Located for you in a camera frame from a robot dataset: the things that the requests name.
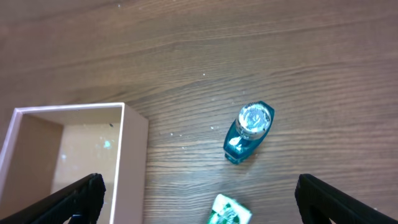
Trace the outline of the green white soap packet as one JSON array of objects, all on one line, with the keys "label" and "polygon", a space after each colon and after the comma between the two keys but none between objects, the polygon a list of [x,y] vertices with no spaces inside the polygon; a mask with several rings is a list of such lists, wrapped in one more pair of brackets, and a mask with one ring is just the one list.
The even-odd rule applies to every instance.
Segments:
[{"label": "green white soap packet", "polygon": [[248,224],[252,213],[240,203],[223,194],[213,202],[207,224]]}]

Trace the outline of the teal mouthwash bottle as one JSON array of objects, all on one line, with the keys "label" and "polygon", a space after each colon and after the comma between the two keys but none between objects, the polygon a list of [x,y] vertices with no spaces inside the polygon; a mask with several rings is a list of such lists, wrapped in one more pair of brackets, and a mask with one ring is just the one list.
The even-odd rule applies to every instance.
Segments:
[{"label": "teal mouthwash bottle", "polygon": [[236,165],[246,160],[267,136],[274,116],[274,108],[263,101],[244,105],[225,137],[225,158]]}]

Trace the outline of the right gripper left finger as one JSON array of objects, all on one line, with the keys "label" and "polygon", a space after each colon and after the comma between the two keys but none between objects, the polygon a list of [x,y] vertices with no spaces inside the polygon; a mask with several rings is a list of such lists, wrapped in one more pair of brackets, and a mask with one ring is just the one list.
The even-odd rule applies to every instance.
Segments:
[{"label": "right gripper left finger", "polygon": [[93,173],[3,218],[1,224],[96,224],[105,192],[103,176]]}]

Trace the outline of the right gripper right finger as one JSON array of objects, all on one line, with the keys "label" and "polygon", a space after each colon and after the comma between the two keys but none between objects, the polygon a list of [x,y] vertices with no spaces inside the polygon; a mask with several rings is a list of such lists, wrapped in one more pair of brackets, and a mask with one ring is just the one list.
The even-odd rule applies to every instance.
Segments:
[{"label": "right gripper right finger", "polygon": [[397,224],[311,174],[299,175],[295,199],[304,224]]}]

